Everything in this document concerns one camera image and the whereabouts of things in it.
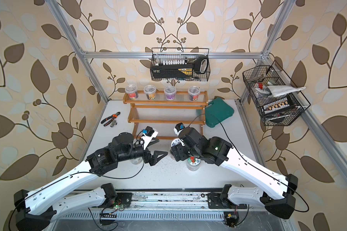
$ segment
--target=plastic cup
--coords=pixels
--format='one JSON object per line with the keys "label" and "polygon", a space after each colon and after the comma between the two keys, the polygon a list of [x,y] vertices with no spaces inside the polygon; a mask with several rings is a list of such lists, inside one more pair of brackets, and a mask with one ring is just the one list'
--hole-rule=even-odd
{"label": "plastic cup", "polygon": [[125,92],[127,93],[130,99],[137,99],[139,97],[138,87],[134,84],[130,84],[125,88]]}
{"label": "plastic cup", "polygon": [[147,98],[149,100],[152,100],[155,98],[155,92],[157,89],[153,85],[147,85],[144,87],[144,93],[147,95]]}
{"label": "plastic cup", "polygon": [[167,86],[165,87],[165,95],[168,100],[174,100],[176,96],[176,87],[174,86]]}
{"label": "plastic cup", "polygon": [[198,99],[198,96],[200,94],[200,88],[198,86],[191,86],[188,90],[189,93],[189,99],[191,101],[195,101]]}

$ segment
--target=wallpaper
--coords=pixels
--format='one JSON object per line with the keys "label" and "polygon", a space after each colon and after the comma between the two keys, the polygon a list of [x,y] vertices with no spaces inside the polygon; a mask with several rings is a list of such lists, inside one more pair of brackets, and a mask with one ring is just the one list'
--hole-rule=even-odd
{"label": "wallpaper", "polygon": [[0,230],[15,192],[78,164],[104,107],[90,85],[44,1],[0,1]]}

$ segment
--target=pliers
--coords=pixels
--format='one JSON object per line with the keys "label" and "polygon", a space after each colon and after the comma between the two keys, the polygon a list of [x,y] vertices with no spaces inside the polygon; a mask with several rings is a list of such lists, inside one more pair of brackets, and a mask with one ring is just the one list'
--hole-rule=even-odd
{"label": "pliers", "polygon": [[120,115],[120,112],[117,112],[116,114],[113,114],[105,119],[103,119],[100,123],[105,123],[108,119],[111,119],[110,121],[108,121],[106,124],[104,124],[103,126],[107,126],[108,124],[110,124],[115,118],[117,118],[118,115]]}

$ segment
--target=white table surface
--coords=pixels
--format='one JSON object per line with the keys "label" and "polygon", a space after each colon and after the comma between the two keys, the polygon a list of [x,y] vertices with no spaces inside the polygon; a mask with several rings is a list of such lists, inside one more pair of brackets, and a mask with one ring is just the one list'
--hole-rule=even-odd
{"label": "white table surface", "polygon": [[[225,102],[229,104],[235,111],[232,117],[227,118],[222,122],[227,134],[239,151],[247,155],[249,158],[255,160],[235,101],[229,99],[225,100]],[[97,149],[107,146],[112,141],[113,137],[118,136],[121,132],[132,133],[134,123],[127,122],[127,117],[130,113],[130,104],[123,104],[122,101],[109,101],[102,119],[118,111],[120,111],[121,114],[116,119],[118,124],[114,127],[104,127],[99,123],[85,157],[92,154]],[[173,126],[168,125],[167,130],[172,130],[173,133]],[[220,125],[217,125],[214,128],[210,128],[205,125],[204,135],[207,138],[219,136],[227,140],[227,137]],[[148,149],[152,153],[154,150],[169,152],[170,143],[171,141],[160,140],[157,144],[150,146]],[[200,163],[200,168],[197,171],[192,172],[186,167],[186,163],[184,161],[176,162],[175,160],[171,159],[169,155],[170,154],[168,154],[154,166],[145,164],[143,170],[134,178],[116,180],[99,177],[89,183],[84,184],[83,186],[79,187],[79,189],[94,189],[100,187],[102,184],[110,182],[116,189],[222,188],[225,184],[243,184],[245,187],[254,186],[251,182],[247,181],[240,175],[215,164],[207,164],[202,162]],[[136,174],[140,170],[141,166],[142,163],[134,165],[129,160],[122,161],[118,163],[117,169],[114,169],[105,175],[117,178],[130,177]]]}

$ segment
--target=wire mesh basket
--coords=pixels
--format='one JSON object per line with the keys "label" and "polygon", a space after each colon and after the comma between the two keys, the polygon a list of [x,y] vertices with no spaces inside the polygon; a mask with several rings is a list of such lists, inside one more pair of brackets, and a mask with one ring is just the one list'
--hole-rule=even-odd
{"label": "wire mesh basket", "polygon": [[152,48],[152,80],[208,81],[208,53],[207,48]]}
{"label": "wire mesh basket", "polygon": [[[285,85],[284,81],[278,75],[283,70],[279,65],[260,65],[243,72],[243,80],[249,91],[249,94],[265,126],[289,126],[291,125],[308,107],[310,102],[302,92],[292,92],[286,95],[274,97],[273,95],[260,95],[255,86],[267,85],[273,81],[276,85]],[[289,77],[294,87],[296,84]],[[296,94],[303,96],[297,100]]]}

